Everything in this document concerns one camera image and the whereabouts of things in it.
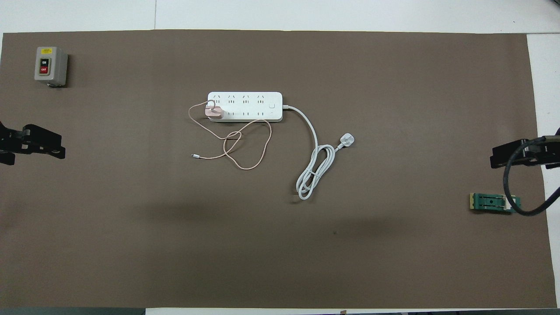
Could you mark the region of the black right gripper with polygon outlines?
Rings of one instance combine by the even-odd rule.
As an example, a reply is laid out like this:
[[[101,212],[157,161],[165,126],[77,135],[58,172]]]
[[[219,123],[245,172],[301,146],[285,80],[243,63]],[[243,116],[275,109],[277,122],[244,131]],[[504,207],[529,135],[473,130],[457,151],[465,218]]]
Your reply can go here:
[[[525,142],[530,142],[528,157],[524,154],[515,155],[511,162],[514,165],[527,165],[534,167],[544,165],[546,169],[560,168],[560,134],[542,136],[528,140],[522,138],[492,148],[490,166],[492,169],[506,167],[512,154]]]

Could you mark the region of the white power strip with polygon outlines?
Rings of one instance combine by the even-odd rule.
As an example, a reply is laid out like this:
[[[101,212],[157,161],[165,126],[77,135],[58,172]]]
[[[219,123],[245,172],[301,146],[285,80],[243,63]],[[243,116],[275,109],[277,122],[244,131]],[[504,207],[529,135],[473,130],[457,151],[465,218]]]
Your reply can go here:
[[[216,123],[249,123],[254,120],[277,123],[283,119],[283,96],[280,92],[214,91],[208,94],[206,105],[217,105],[224,110],[224,119],[214,120]]]

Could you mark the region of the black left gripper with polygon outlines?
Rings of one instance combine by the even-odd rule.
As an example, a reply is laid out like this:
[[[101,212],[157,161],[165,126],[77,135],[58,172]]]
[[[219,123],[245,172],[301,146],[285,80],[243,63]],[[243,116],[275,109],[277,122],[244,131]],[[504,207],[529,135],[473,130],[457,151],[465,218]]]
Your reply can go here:
[[[12,166],[16,154],[26,154],[23,145],[39,146],[40,153],[65,159],[66,148],[61,146],[62,136],[36,124],[26,124],[23,129],[7,128],[0,122],[0,164]]]

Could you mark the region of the green clip block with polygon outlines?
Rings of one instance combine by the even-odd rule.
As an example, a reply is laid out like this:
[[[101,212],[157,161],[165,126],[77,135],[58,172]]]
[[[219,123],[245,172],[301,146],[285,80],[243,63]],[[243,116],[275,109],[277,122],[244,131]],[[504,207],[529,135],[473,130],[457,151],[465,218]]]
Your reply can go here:
[[[470,193],[469,205],[471,210],[490,213],[516,213],[513,205],[521,206],[520,198],[511,196],[514,203],[510,202],[506,195],[494,195],[486,193]]]

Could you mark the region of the brown table mat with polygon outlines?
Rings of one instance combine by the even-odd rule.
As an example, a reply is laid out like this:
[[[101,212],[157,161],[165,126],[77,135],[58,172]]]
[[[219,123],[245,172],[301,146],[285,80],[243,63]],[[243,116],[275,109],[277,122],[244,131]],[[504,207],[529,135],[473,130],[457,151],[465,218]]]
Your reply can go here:
[[[34,80],[38,47],[66,86]],[[340,150],[310,199],[306,123],[238,169],[188,118],[278,91]],[[546,215],[477,213],[494,146],[538,135],[522,34],[152,30],[4,34],[0,121],[66,158],[0,165],[0,308],[554,308]]]

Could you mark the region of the grey on-off switch box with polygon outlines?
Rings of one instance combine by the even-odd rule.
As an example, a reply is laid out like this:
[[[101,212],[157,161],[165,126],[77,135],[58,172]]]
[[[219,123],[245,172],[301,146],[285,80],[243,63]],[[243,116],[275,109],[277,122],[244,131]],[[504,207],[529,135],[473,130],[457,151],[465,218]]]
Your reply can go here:
[[[66,86],[68,54],[54,46],[38,47],[35,56],[34,80],[51,88]]]

